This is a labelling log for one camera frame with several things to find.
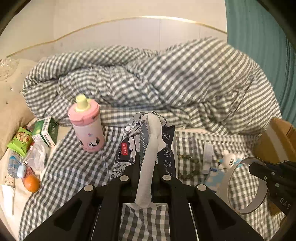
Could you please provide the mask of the green white medicine box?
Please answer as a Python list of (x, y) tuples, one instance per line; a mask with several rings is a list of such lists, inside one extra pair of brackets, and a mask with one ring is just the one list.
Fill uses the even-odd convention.
[(34, 142), (44, 142), (48, 147), (57, 143), (58, 124), (52, 117), (43, 118), (35, 122), (32, 132)]

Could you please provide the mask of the orange round fruit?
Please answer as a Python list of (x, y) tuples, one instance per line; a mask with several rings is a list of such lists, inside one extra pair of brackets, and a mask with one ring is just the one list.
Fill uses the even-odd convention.
[(39, 179), (31, 174), (22, 179), (24, 187), (31, 193), (36, 193), (40, 188)]

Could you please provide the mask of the blue floral tissue pack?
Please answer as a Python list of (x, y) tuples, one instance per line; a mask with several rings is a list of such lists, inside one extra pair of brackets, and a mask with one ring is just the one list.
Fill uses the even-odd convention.
[(222, 180), (227, 173), (227, 169), (222, 163), (219, 163), (217, 167), (211, 167), (204, 184), (210, 188), (214, 193), (217, 193), (220, 189)]

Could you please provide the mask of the clear plastic bag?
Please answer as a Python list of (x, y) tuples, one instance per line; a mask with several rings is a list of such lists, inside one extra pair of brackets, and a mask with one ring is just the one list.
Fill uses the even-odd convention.
[(49, 147), (44, 142), (35, 142), (28, 150), (24, 163), (34, 171), (42, 172), (45, 169), (49, 155)]

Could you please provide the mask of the cardboard box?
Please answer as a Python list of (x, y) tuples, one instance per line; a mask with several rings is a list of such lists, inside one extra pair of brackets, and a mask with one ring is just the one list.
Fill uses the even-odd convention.
[(256, 157), (277, 164), (295, 162), (295, 127), (288, 121), (272, 118), (253, 148)]

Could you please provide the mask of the grey checkered duvet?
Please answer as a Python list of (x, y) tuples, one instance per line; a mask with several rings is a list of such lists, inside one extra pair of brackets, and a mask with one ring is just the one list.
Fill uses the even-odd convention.
[(281, 117), (260, 66), (211, 37), (164, 51), (110, 46), (49, 56), (26, 76), (22, 93), (36, 117), (63, 126), (79, 94), (100, 104), (105, 126), (124, 127), (135, 113), (155, 111), (178, 128), (256, 135)]

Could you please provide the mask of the teal curtain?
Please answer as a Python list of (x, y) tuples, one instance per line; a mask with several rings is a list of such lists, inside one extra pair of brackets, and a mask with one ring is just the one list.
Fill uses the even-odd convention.
[(295, 50), (274, 17), (258, 1), (226, 1), (227, 42), (263, 69), (283, 119), (295, 124)]

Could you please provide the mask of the white bear star toy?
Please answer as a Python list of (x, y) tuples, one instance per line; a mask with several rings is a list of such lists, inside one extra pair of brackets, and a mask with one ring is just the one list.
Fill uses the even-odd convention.
[(218, 169), (220, 170), (228, 170), (232, 166), (236, 165), (238, 162), (243, 160), (244, 154), (243, 153), (232, 153), (228, 150), (224, 150), (222, 152), (223, 158), (219, 160)]

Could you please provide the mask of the dark tissue packet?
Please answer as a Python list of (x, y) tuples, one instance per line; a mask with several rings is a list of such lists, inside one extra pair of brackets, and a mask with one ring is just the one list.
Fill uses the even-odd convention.
[(165, 174), (178, 176), (178, 155), (175, 126), (155, 111), (136, 113), (124, 129), (111, 169), (111, 179), (123, 175), (125, 168), (139, 160), (139, 185), (133, 204), (134, 210), (154, 208), (152, 202), (152, 176), (156, 164), (164, 167)]

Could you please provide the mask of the small blue white case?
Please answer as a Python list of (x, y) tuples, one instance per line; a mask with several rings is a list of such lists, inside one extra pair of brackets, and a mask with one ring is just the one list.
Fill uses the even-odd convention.
[(22, 164), (15, 156), (10, 156), (8, 163), (8, 174), (13, 178), (24, 178), (27, 166)]

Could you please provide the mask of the white tape roll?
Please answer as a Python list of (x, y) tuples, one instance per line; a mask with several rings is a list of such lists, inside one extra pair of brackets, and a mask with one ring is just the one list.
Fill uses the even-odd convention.
[(258, 179), (247, 169), (252, 164), (266, 167), (262, 159), (248, 157), (233, 167), (225, 175), (225, 191), (221, 192), (223, 200), (238, 214), (249, 214), (260, 207), (267, 195), (267, 179)]

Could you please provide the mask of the pink panda bottle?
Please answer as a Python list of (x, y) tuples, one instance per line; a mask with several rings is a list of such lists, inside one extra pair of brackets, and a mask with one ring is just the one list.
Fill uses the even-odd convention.
[(76, 102), (69, 108), (68, 117), (76, 137), (86, 152), (98, 152), (105, 139), (100, 119), (100, 106), (84, 94), (76, 96)]

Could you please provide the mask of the clear foil sachet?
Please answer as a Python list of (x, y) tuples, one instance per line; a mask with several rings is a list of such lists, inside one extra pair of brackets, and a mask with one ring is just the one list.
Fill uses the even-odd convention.
[(202, 173), (204, 175), (208, 175), (211, 168), (211, 162), (213, 160), (213, 145), (205, 142), (204, 144), (204, 151), (203, 151), (203, 166), (202, 166)]

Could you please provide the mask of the green snack packet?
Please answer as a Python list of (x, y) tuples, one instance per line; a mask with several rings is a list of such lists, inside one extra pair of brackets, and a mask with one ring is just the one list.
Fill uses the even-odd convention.
[(25, 157), (32, 140), (32, 133), (25, 128), (19, 127), (7, 147), (18, 153), (20, 156)]

